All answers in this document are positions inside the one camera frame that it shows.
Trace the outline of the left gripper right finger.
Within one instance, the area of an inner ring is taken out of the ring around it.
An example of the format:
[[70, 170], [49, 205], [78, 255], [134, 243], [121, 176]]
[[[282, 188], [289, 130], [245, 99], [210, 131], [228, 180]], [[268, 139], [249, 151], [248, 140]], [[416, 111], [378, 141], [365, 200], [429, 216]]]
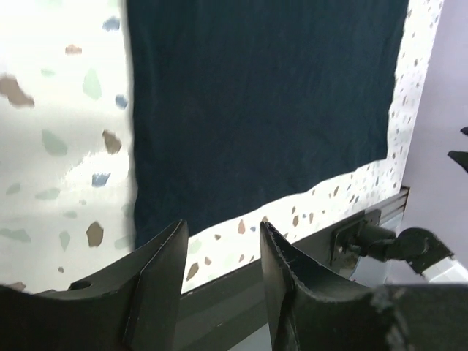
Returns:
[[367, 287], [290, 244], [260, 235], [274, 350], [465, 350], [467, 283]]

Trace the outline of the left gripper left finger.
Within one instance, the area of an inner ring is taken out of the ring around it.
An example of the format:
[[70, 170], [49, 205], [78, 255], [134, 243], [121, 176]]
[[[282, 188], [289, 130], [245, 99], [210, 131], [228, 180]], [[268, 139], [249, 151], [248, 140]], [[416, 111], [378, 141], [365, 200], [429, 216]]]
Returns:
[[171, 350], [188, 239], [180, 220], [65, 291], [1, 287], [1, 349]]

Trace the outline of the navy basketball tank top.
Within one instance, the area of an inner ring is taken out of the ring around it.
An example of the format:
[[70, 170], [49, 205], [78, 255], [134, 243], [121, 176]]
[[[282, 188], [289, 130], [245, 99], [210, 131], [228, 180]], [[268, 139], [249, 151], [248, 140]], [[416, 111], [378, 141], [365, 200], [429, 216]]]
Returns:
[[135, 246], [388, 154], [406, 1], [128, 1]]

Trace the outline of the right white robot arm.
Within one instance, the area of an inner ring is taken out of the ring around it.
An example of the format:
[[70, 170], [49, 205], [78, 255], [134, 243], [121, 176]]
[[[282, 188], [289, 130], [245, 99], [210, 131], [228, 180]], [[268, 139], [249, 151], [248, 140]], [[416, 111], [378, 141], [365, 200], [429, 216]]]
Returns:
[[398, 260], [406, 262], [418, 275], [430, 283], [467, 283], [467, 268], [451, 249], [432, 231], [410, 227], [400, 234], [359, 222], [336, 240], [346, 252], [380, 262]]

